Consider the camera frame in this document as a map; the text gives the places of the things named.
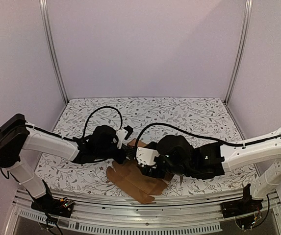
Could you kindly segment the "brown cardboard box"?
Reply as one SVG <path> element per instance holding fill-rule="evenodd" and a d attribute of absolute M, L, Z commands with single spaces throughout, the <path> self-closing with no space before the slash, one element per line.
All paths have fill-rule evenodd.
<path fill-rule="evenodd" d="M 123 164 L 113 161 L 112 166 L 106 170 L 106 176 L 110 182 L 141 204 L 152 203 L 174 177 L 169 173 L 163 179 L 145 176 L 134 160 L 126 160 Z"/>

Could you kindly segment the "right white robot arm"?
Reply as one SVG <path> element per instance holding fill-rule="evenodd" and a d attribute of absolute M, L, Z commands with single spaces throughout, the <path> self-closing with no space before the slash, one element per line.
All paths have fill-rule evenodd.
<path fill-rule="evenodd" d="M 273 160 L 274 163 L 243 190 L 237 203 L 240 213 L 248 213 L 281 183 L 281 127 L 269 134 L 240 142 L 227 142 L 204 136 L 211 143 L 194 148 L 184 137 L 200 135 L 180 130 L 180 135 L 166 135 L 159 142 L 134 147 L 142 174 L 162 178 L 166 173 L 208 180 L 236 168 Z"/>

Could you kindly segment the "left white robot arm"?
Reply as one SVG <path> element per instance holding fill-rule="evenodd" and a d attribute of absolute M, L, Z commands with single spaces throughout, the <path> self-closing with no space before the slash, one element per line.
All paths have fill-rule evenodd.
<path fill-rule="evenodd" d="M 94 164 L 113 159 L 122 164 L 126 159 L 123 142 L 133 133 L 130 126 L 114 130 L 107 125 L 95 128 L 81 138 L 66 138 L 48 132 L 15 114 L 0 127 L 0 168 L 6 169 L 45 212 L 56 209 L 56 201 L 44 181 L 35 175 L 20 156 L 22 150 L 32 150 L 64 158 L 75 164 Z"/>

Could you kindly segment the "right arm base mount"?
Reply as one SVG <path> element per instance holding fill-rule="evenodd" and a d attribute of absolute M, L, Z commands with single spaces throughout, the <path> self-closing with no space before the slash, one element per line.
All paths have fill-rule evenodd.
<path fill-rule="evenodd" d="M 262 209 L 263 199 L 254 200 L 250 191 L 251 184 L 247 184 L 242 191 L 242 198 L 220 204 L 223 218 L 244 215 Z"/>

